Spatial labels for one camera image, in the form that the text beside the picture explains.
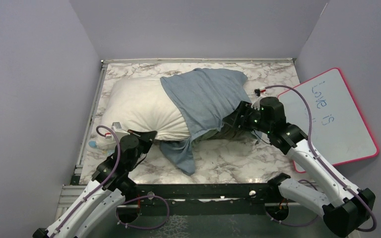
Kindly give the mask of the patchwork and blue pillowcase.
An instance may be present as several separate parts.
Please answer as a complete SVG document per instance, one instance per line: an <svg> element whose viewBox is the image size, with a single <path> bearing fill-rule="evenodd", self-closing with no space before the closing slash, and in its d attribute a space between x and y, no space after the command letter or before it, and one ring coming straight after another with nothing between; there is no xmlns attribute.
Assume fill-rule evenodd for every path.
<svg viewBox="0 0 381 238"><path fill-rule="evenodd" d="M160 150L187 176L196 170L193 142L224 133L223 118L230 115L241 101L250 102L244 89L247 79L243 72L222 68L195 68L161 77L161 85L182 114L190 136L181 141L163 141Z"/></svg>

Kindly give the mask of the white pillow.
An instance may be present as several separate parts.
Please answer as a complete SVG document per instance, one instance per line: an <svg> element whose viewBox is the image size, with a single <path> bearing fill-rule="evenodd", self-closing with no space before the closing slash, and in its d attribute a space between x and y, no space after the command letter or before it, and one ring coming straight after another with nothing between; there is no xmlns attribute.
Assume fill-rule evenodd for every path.
<svg viewBox="0 0 381 238"><path fill-rule="evenodd" d="M156 131L157 140L190 137L182 113L165 92L160 78L137 77L114 83L101 125L110 127L114 122L124 130Z"/></svg>

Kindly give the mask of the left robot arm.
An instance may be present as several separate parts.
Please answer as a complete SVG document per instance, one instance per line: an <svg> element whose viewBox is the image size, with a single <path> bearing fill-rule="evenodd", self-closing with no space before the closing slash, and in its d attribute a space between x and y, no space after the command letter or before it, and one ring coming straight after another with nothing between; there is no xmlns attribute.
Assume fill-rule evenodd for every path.
<svg viewBox="0 0 381 238"><path fill-rule="evenodd" d="M112 136L113 154L98 165L67 211L47 228L38 228L34 238L85 238L118 205L135 200L136 183L129 173L136 168L139 158L149 152L157 132L115 130L103 125L97 126L96 132L103 137Z"/></svg>

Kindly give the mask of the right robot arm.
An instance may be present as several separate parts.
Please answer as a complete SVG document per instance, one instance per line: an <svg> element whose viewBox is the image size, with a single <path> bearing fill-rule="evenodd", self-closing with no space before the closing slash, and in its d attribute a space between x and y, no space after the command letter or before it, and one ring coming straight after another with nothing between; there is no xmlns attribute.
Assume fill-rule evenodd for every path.
<svg viewBox="0 0 381 238"><path fill-rule="evenodd" d="M262 98L258 108L241 101L223 122L239 130L266 134L272 146L301 165L322 189L317 191L280 173L267 182L266 195L271 201L286 198L299 203L321 217L328 229L341 238L353 231L371 232L376 228L376 195L346 179L318 152L307 134L287 122L278 98Z"/></svg>

